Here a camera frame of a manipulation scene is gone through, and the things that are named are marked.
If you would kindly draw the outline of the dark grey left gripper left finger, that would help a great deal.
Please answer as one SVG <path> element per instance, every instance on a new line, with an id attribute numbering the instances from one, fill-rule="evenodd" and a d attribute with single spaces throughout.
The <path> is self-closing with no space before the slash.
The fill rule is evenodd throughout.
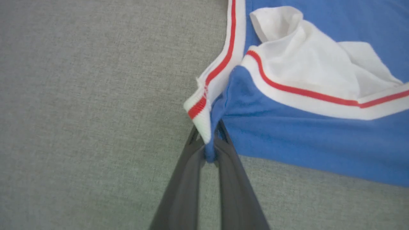
<path id="1" fill-rule="evenodd" d="M 204 147 L 193 127 L 152 219 L 151 230 L 197 230 Z"/>

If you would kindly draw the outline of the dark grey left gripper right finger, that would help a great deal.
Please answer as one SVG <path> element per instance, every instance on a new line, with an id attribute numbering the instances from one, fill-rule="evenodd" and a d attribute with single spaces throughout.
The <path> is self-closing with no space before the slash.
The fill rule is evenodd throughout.
<path id="1" fill-rule="evenodd" d="M 219 165 L 221 229 L 269 230 L 268 221 L 222 120 L 216 128 L 214 150 Z"/>

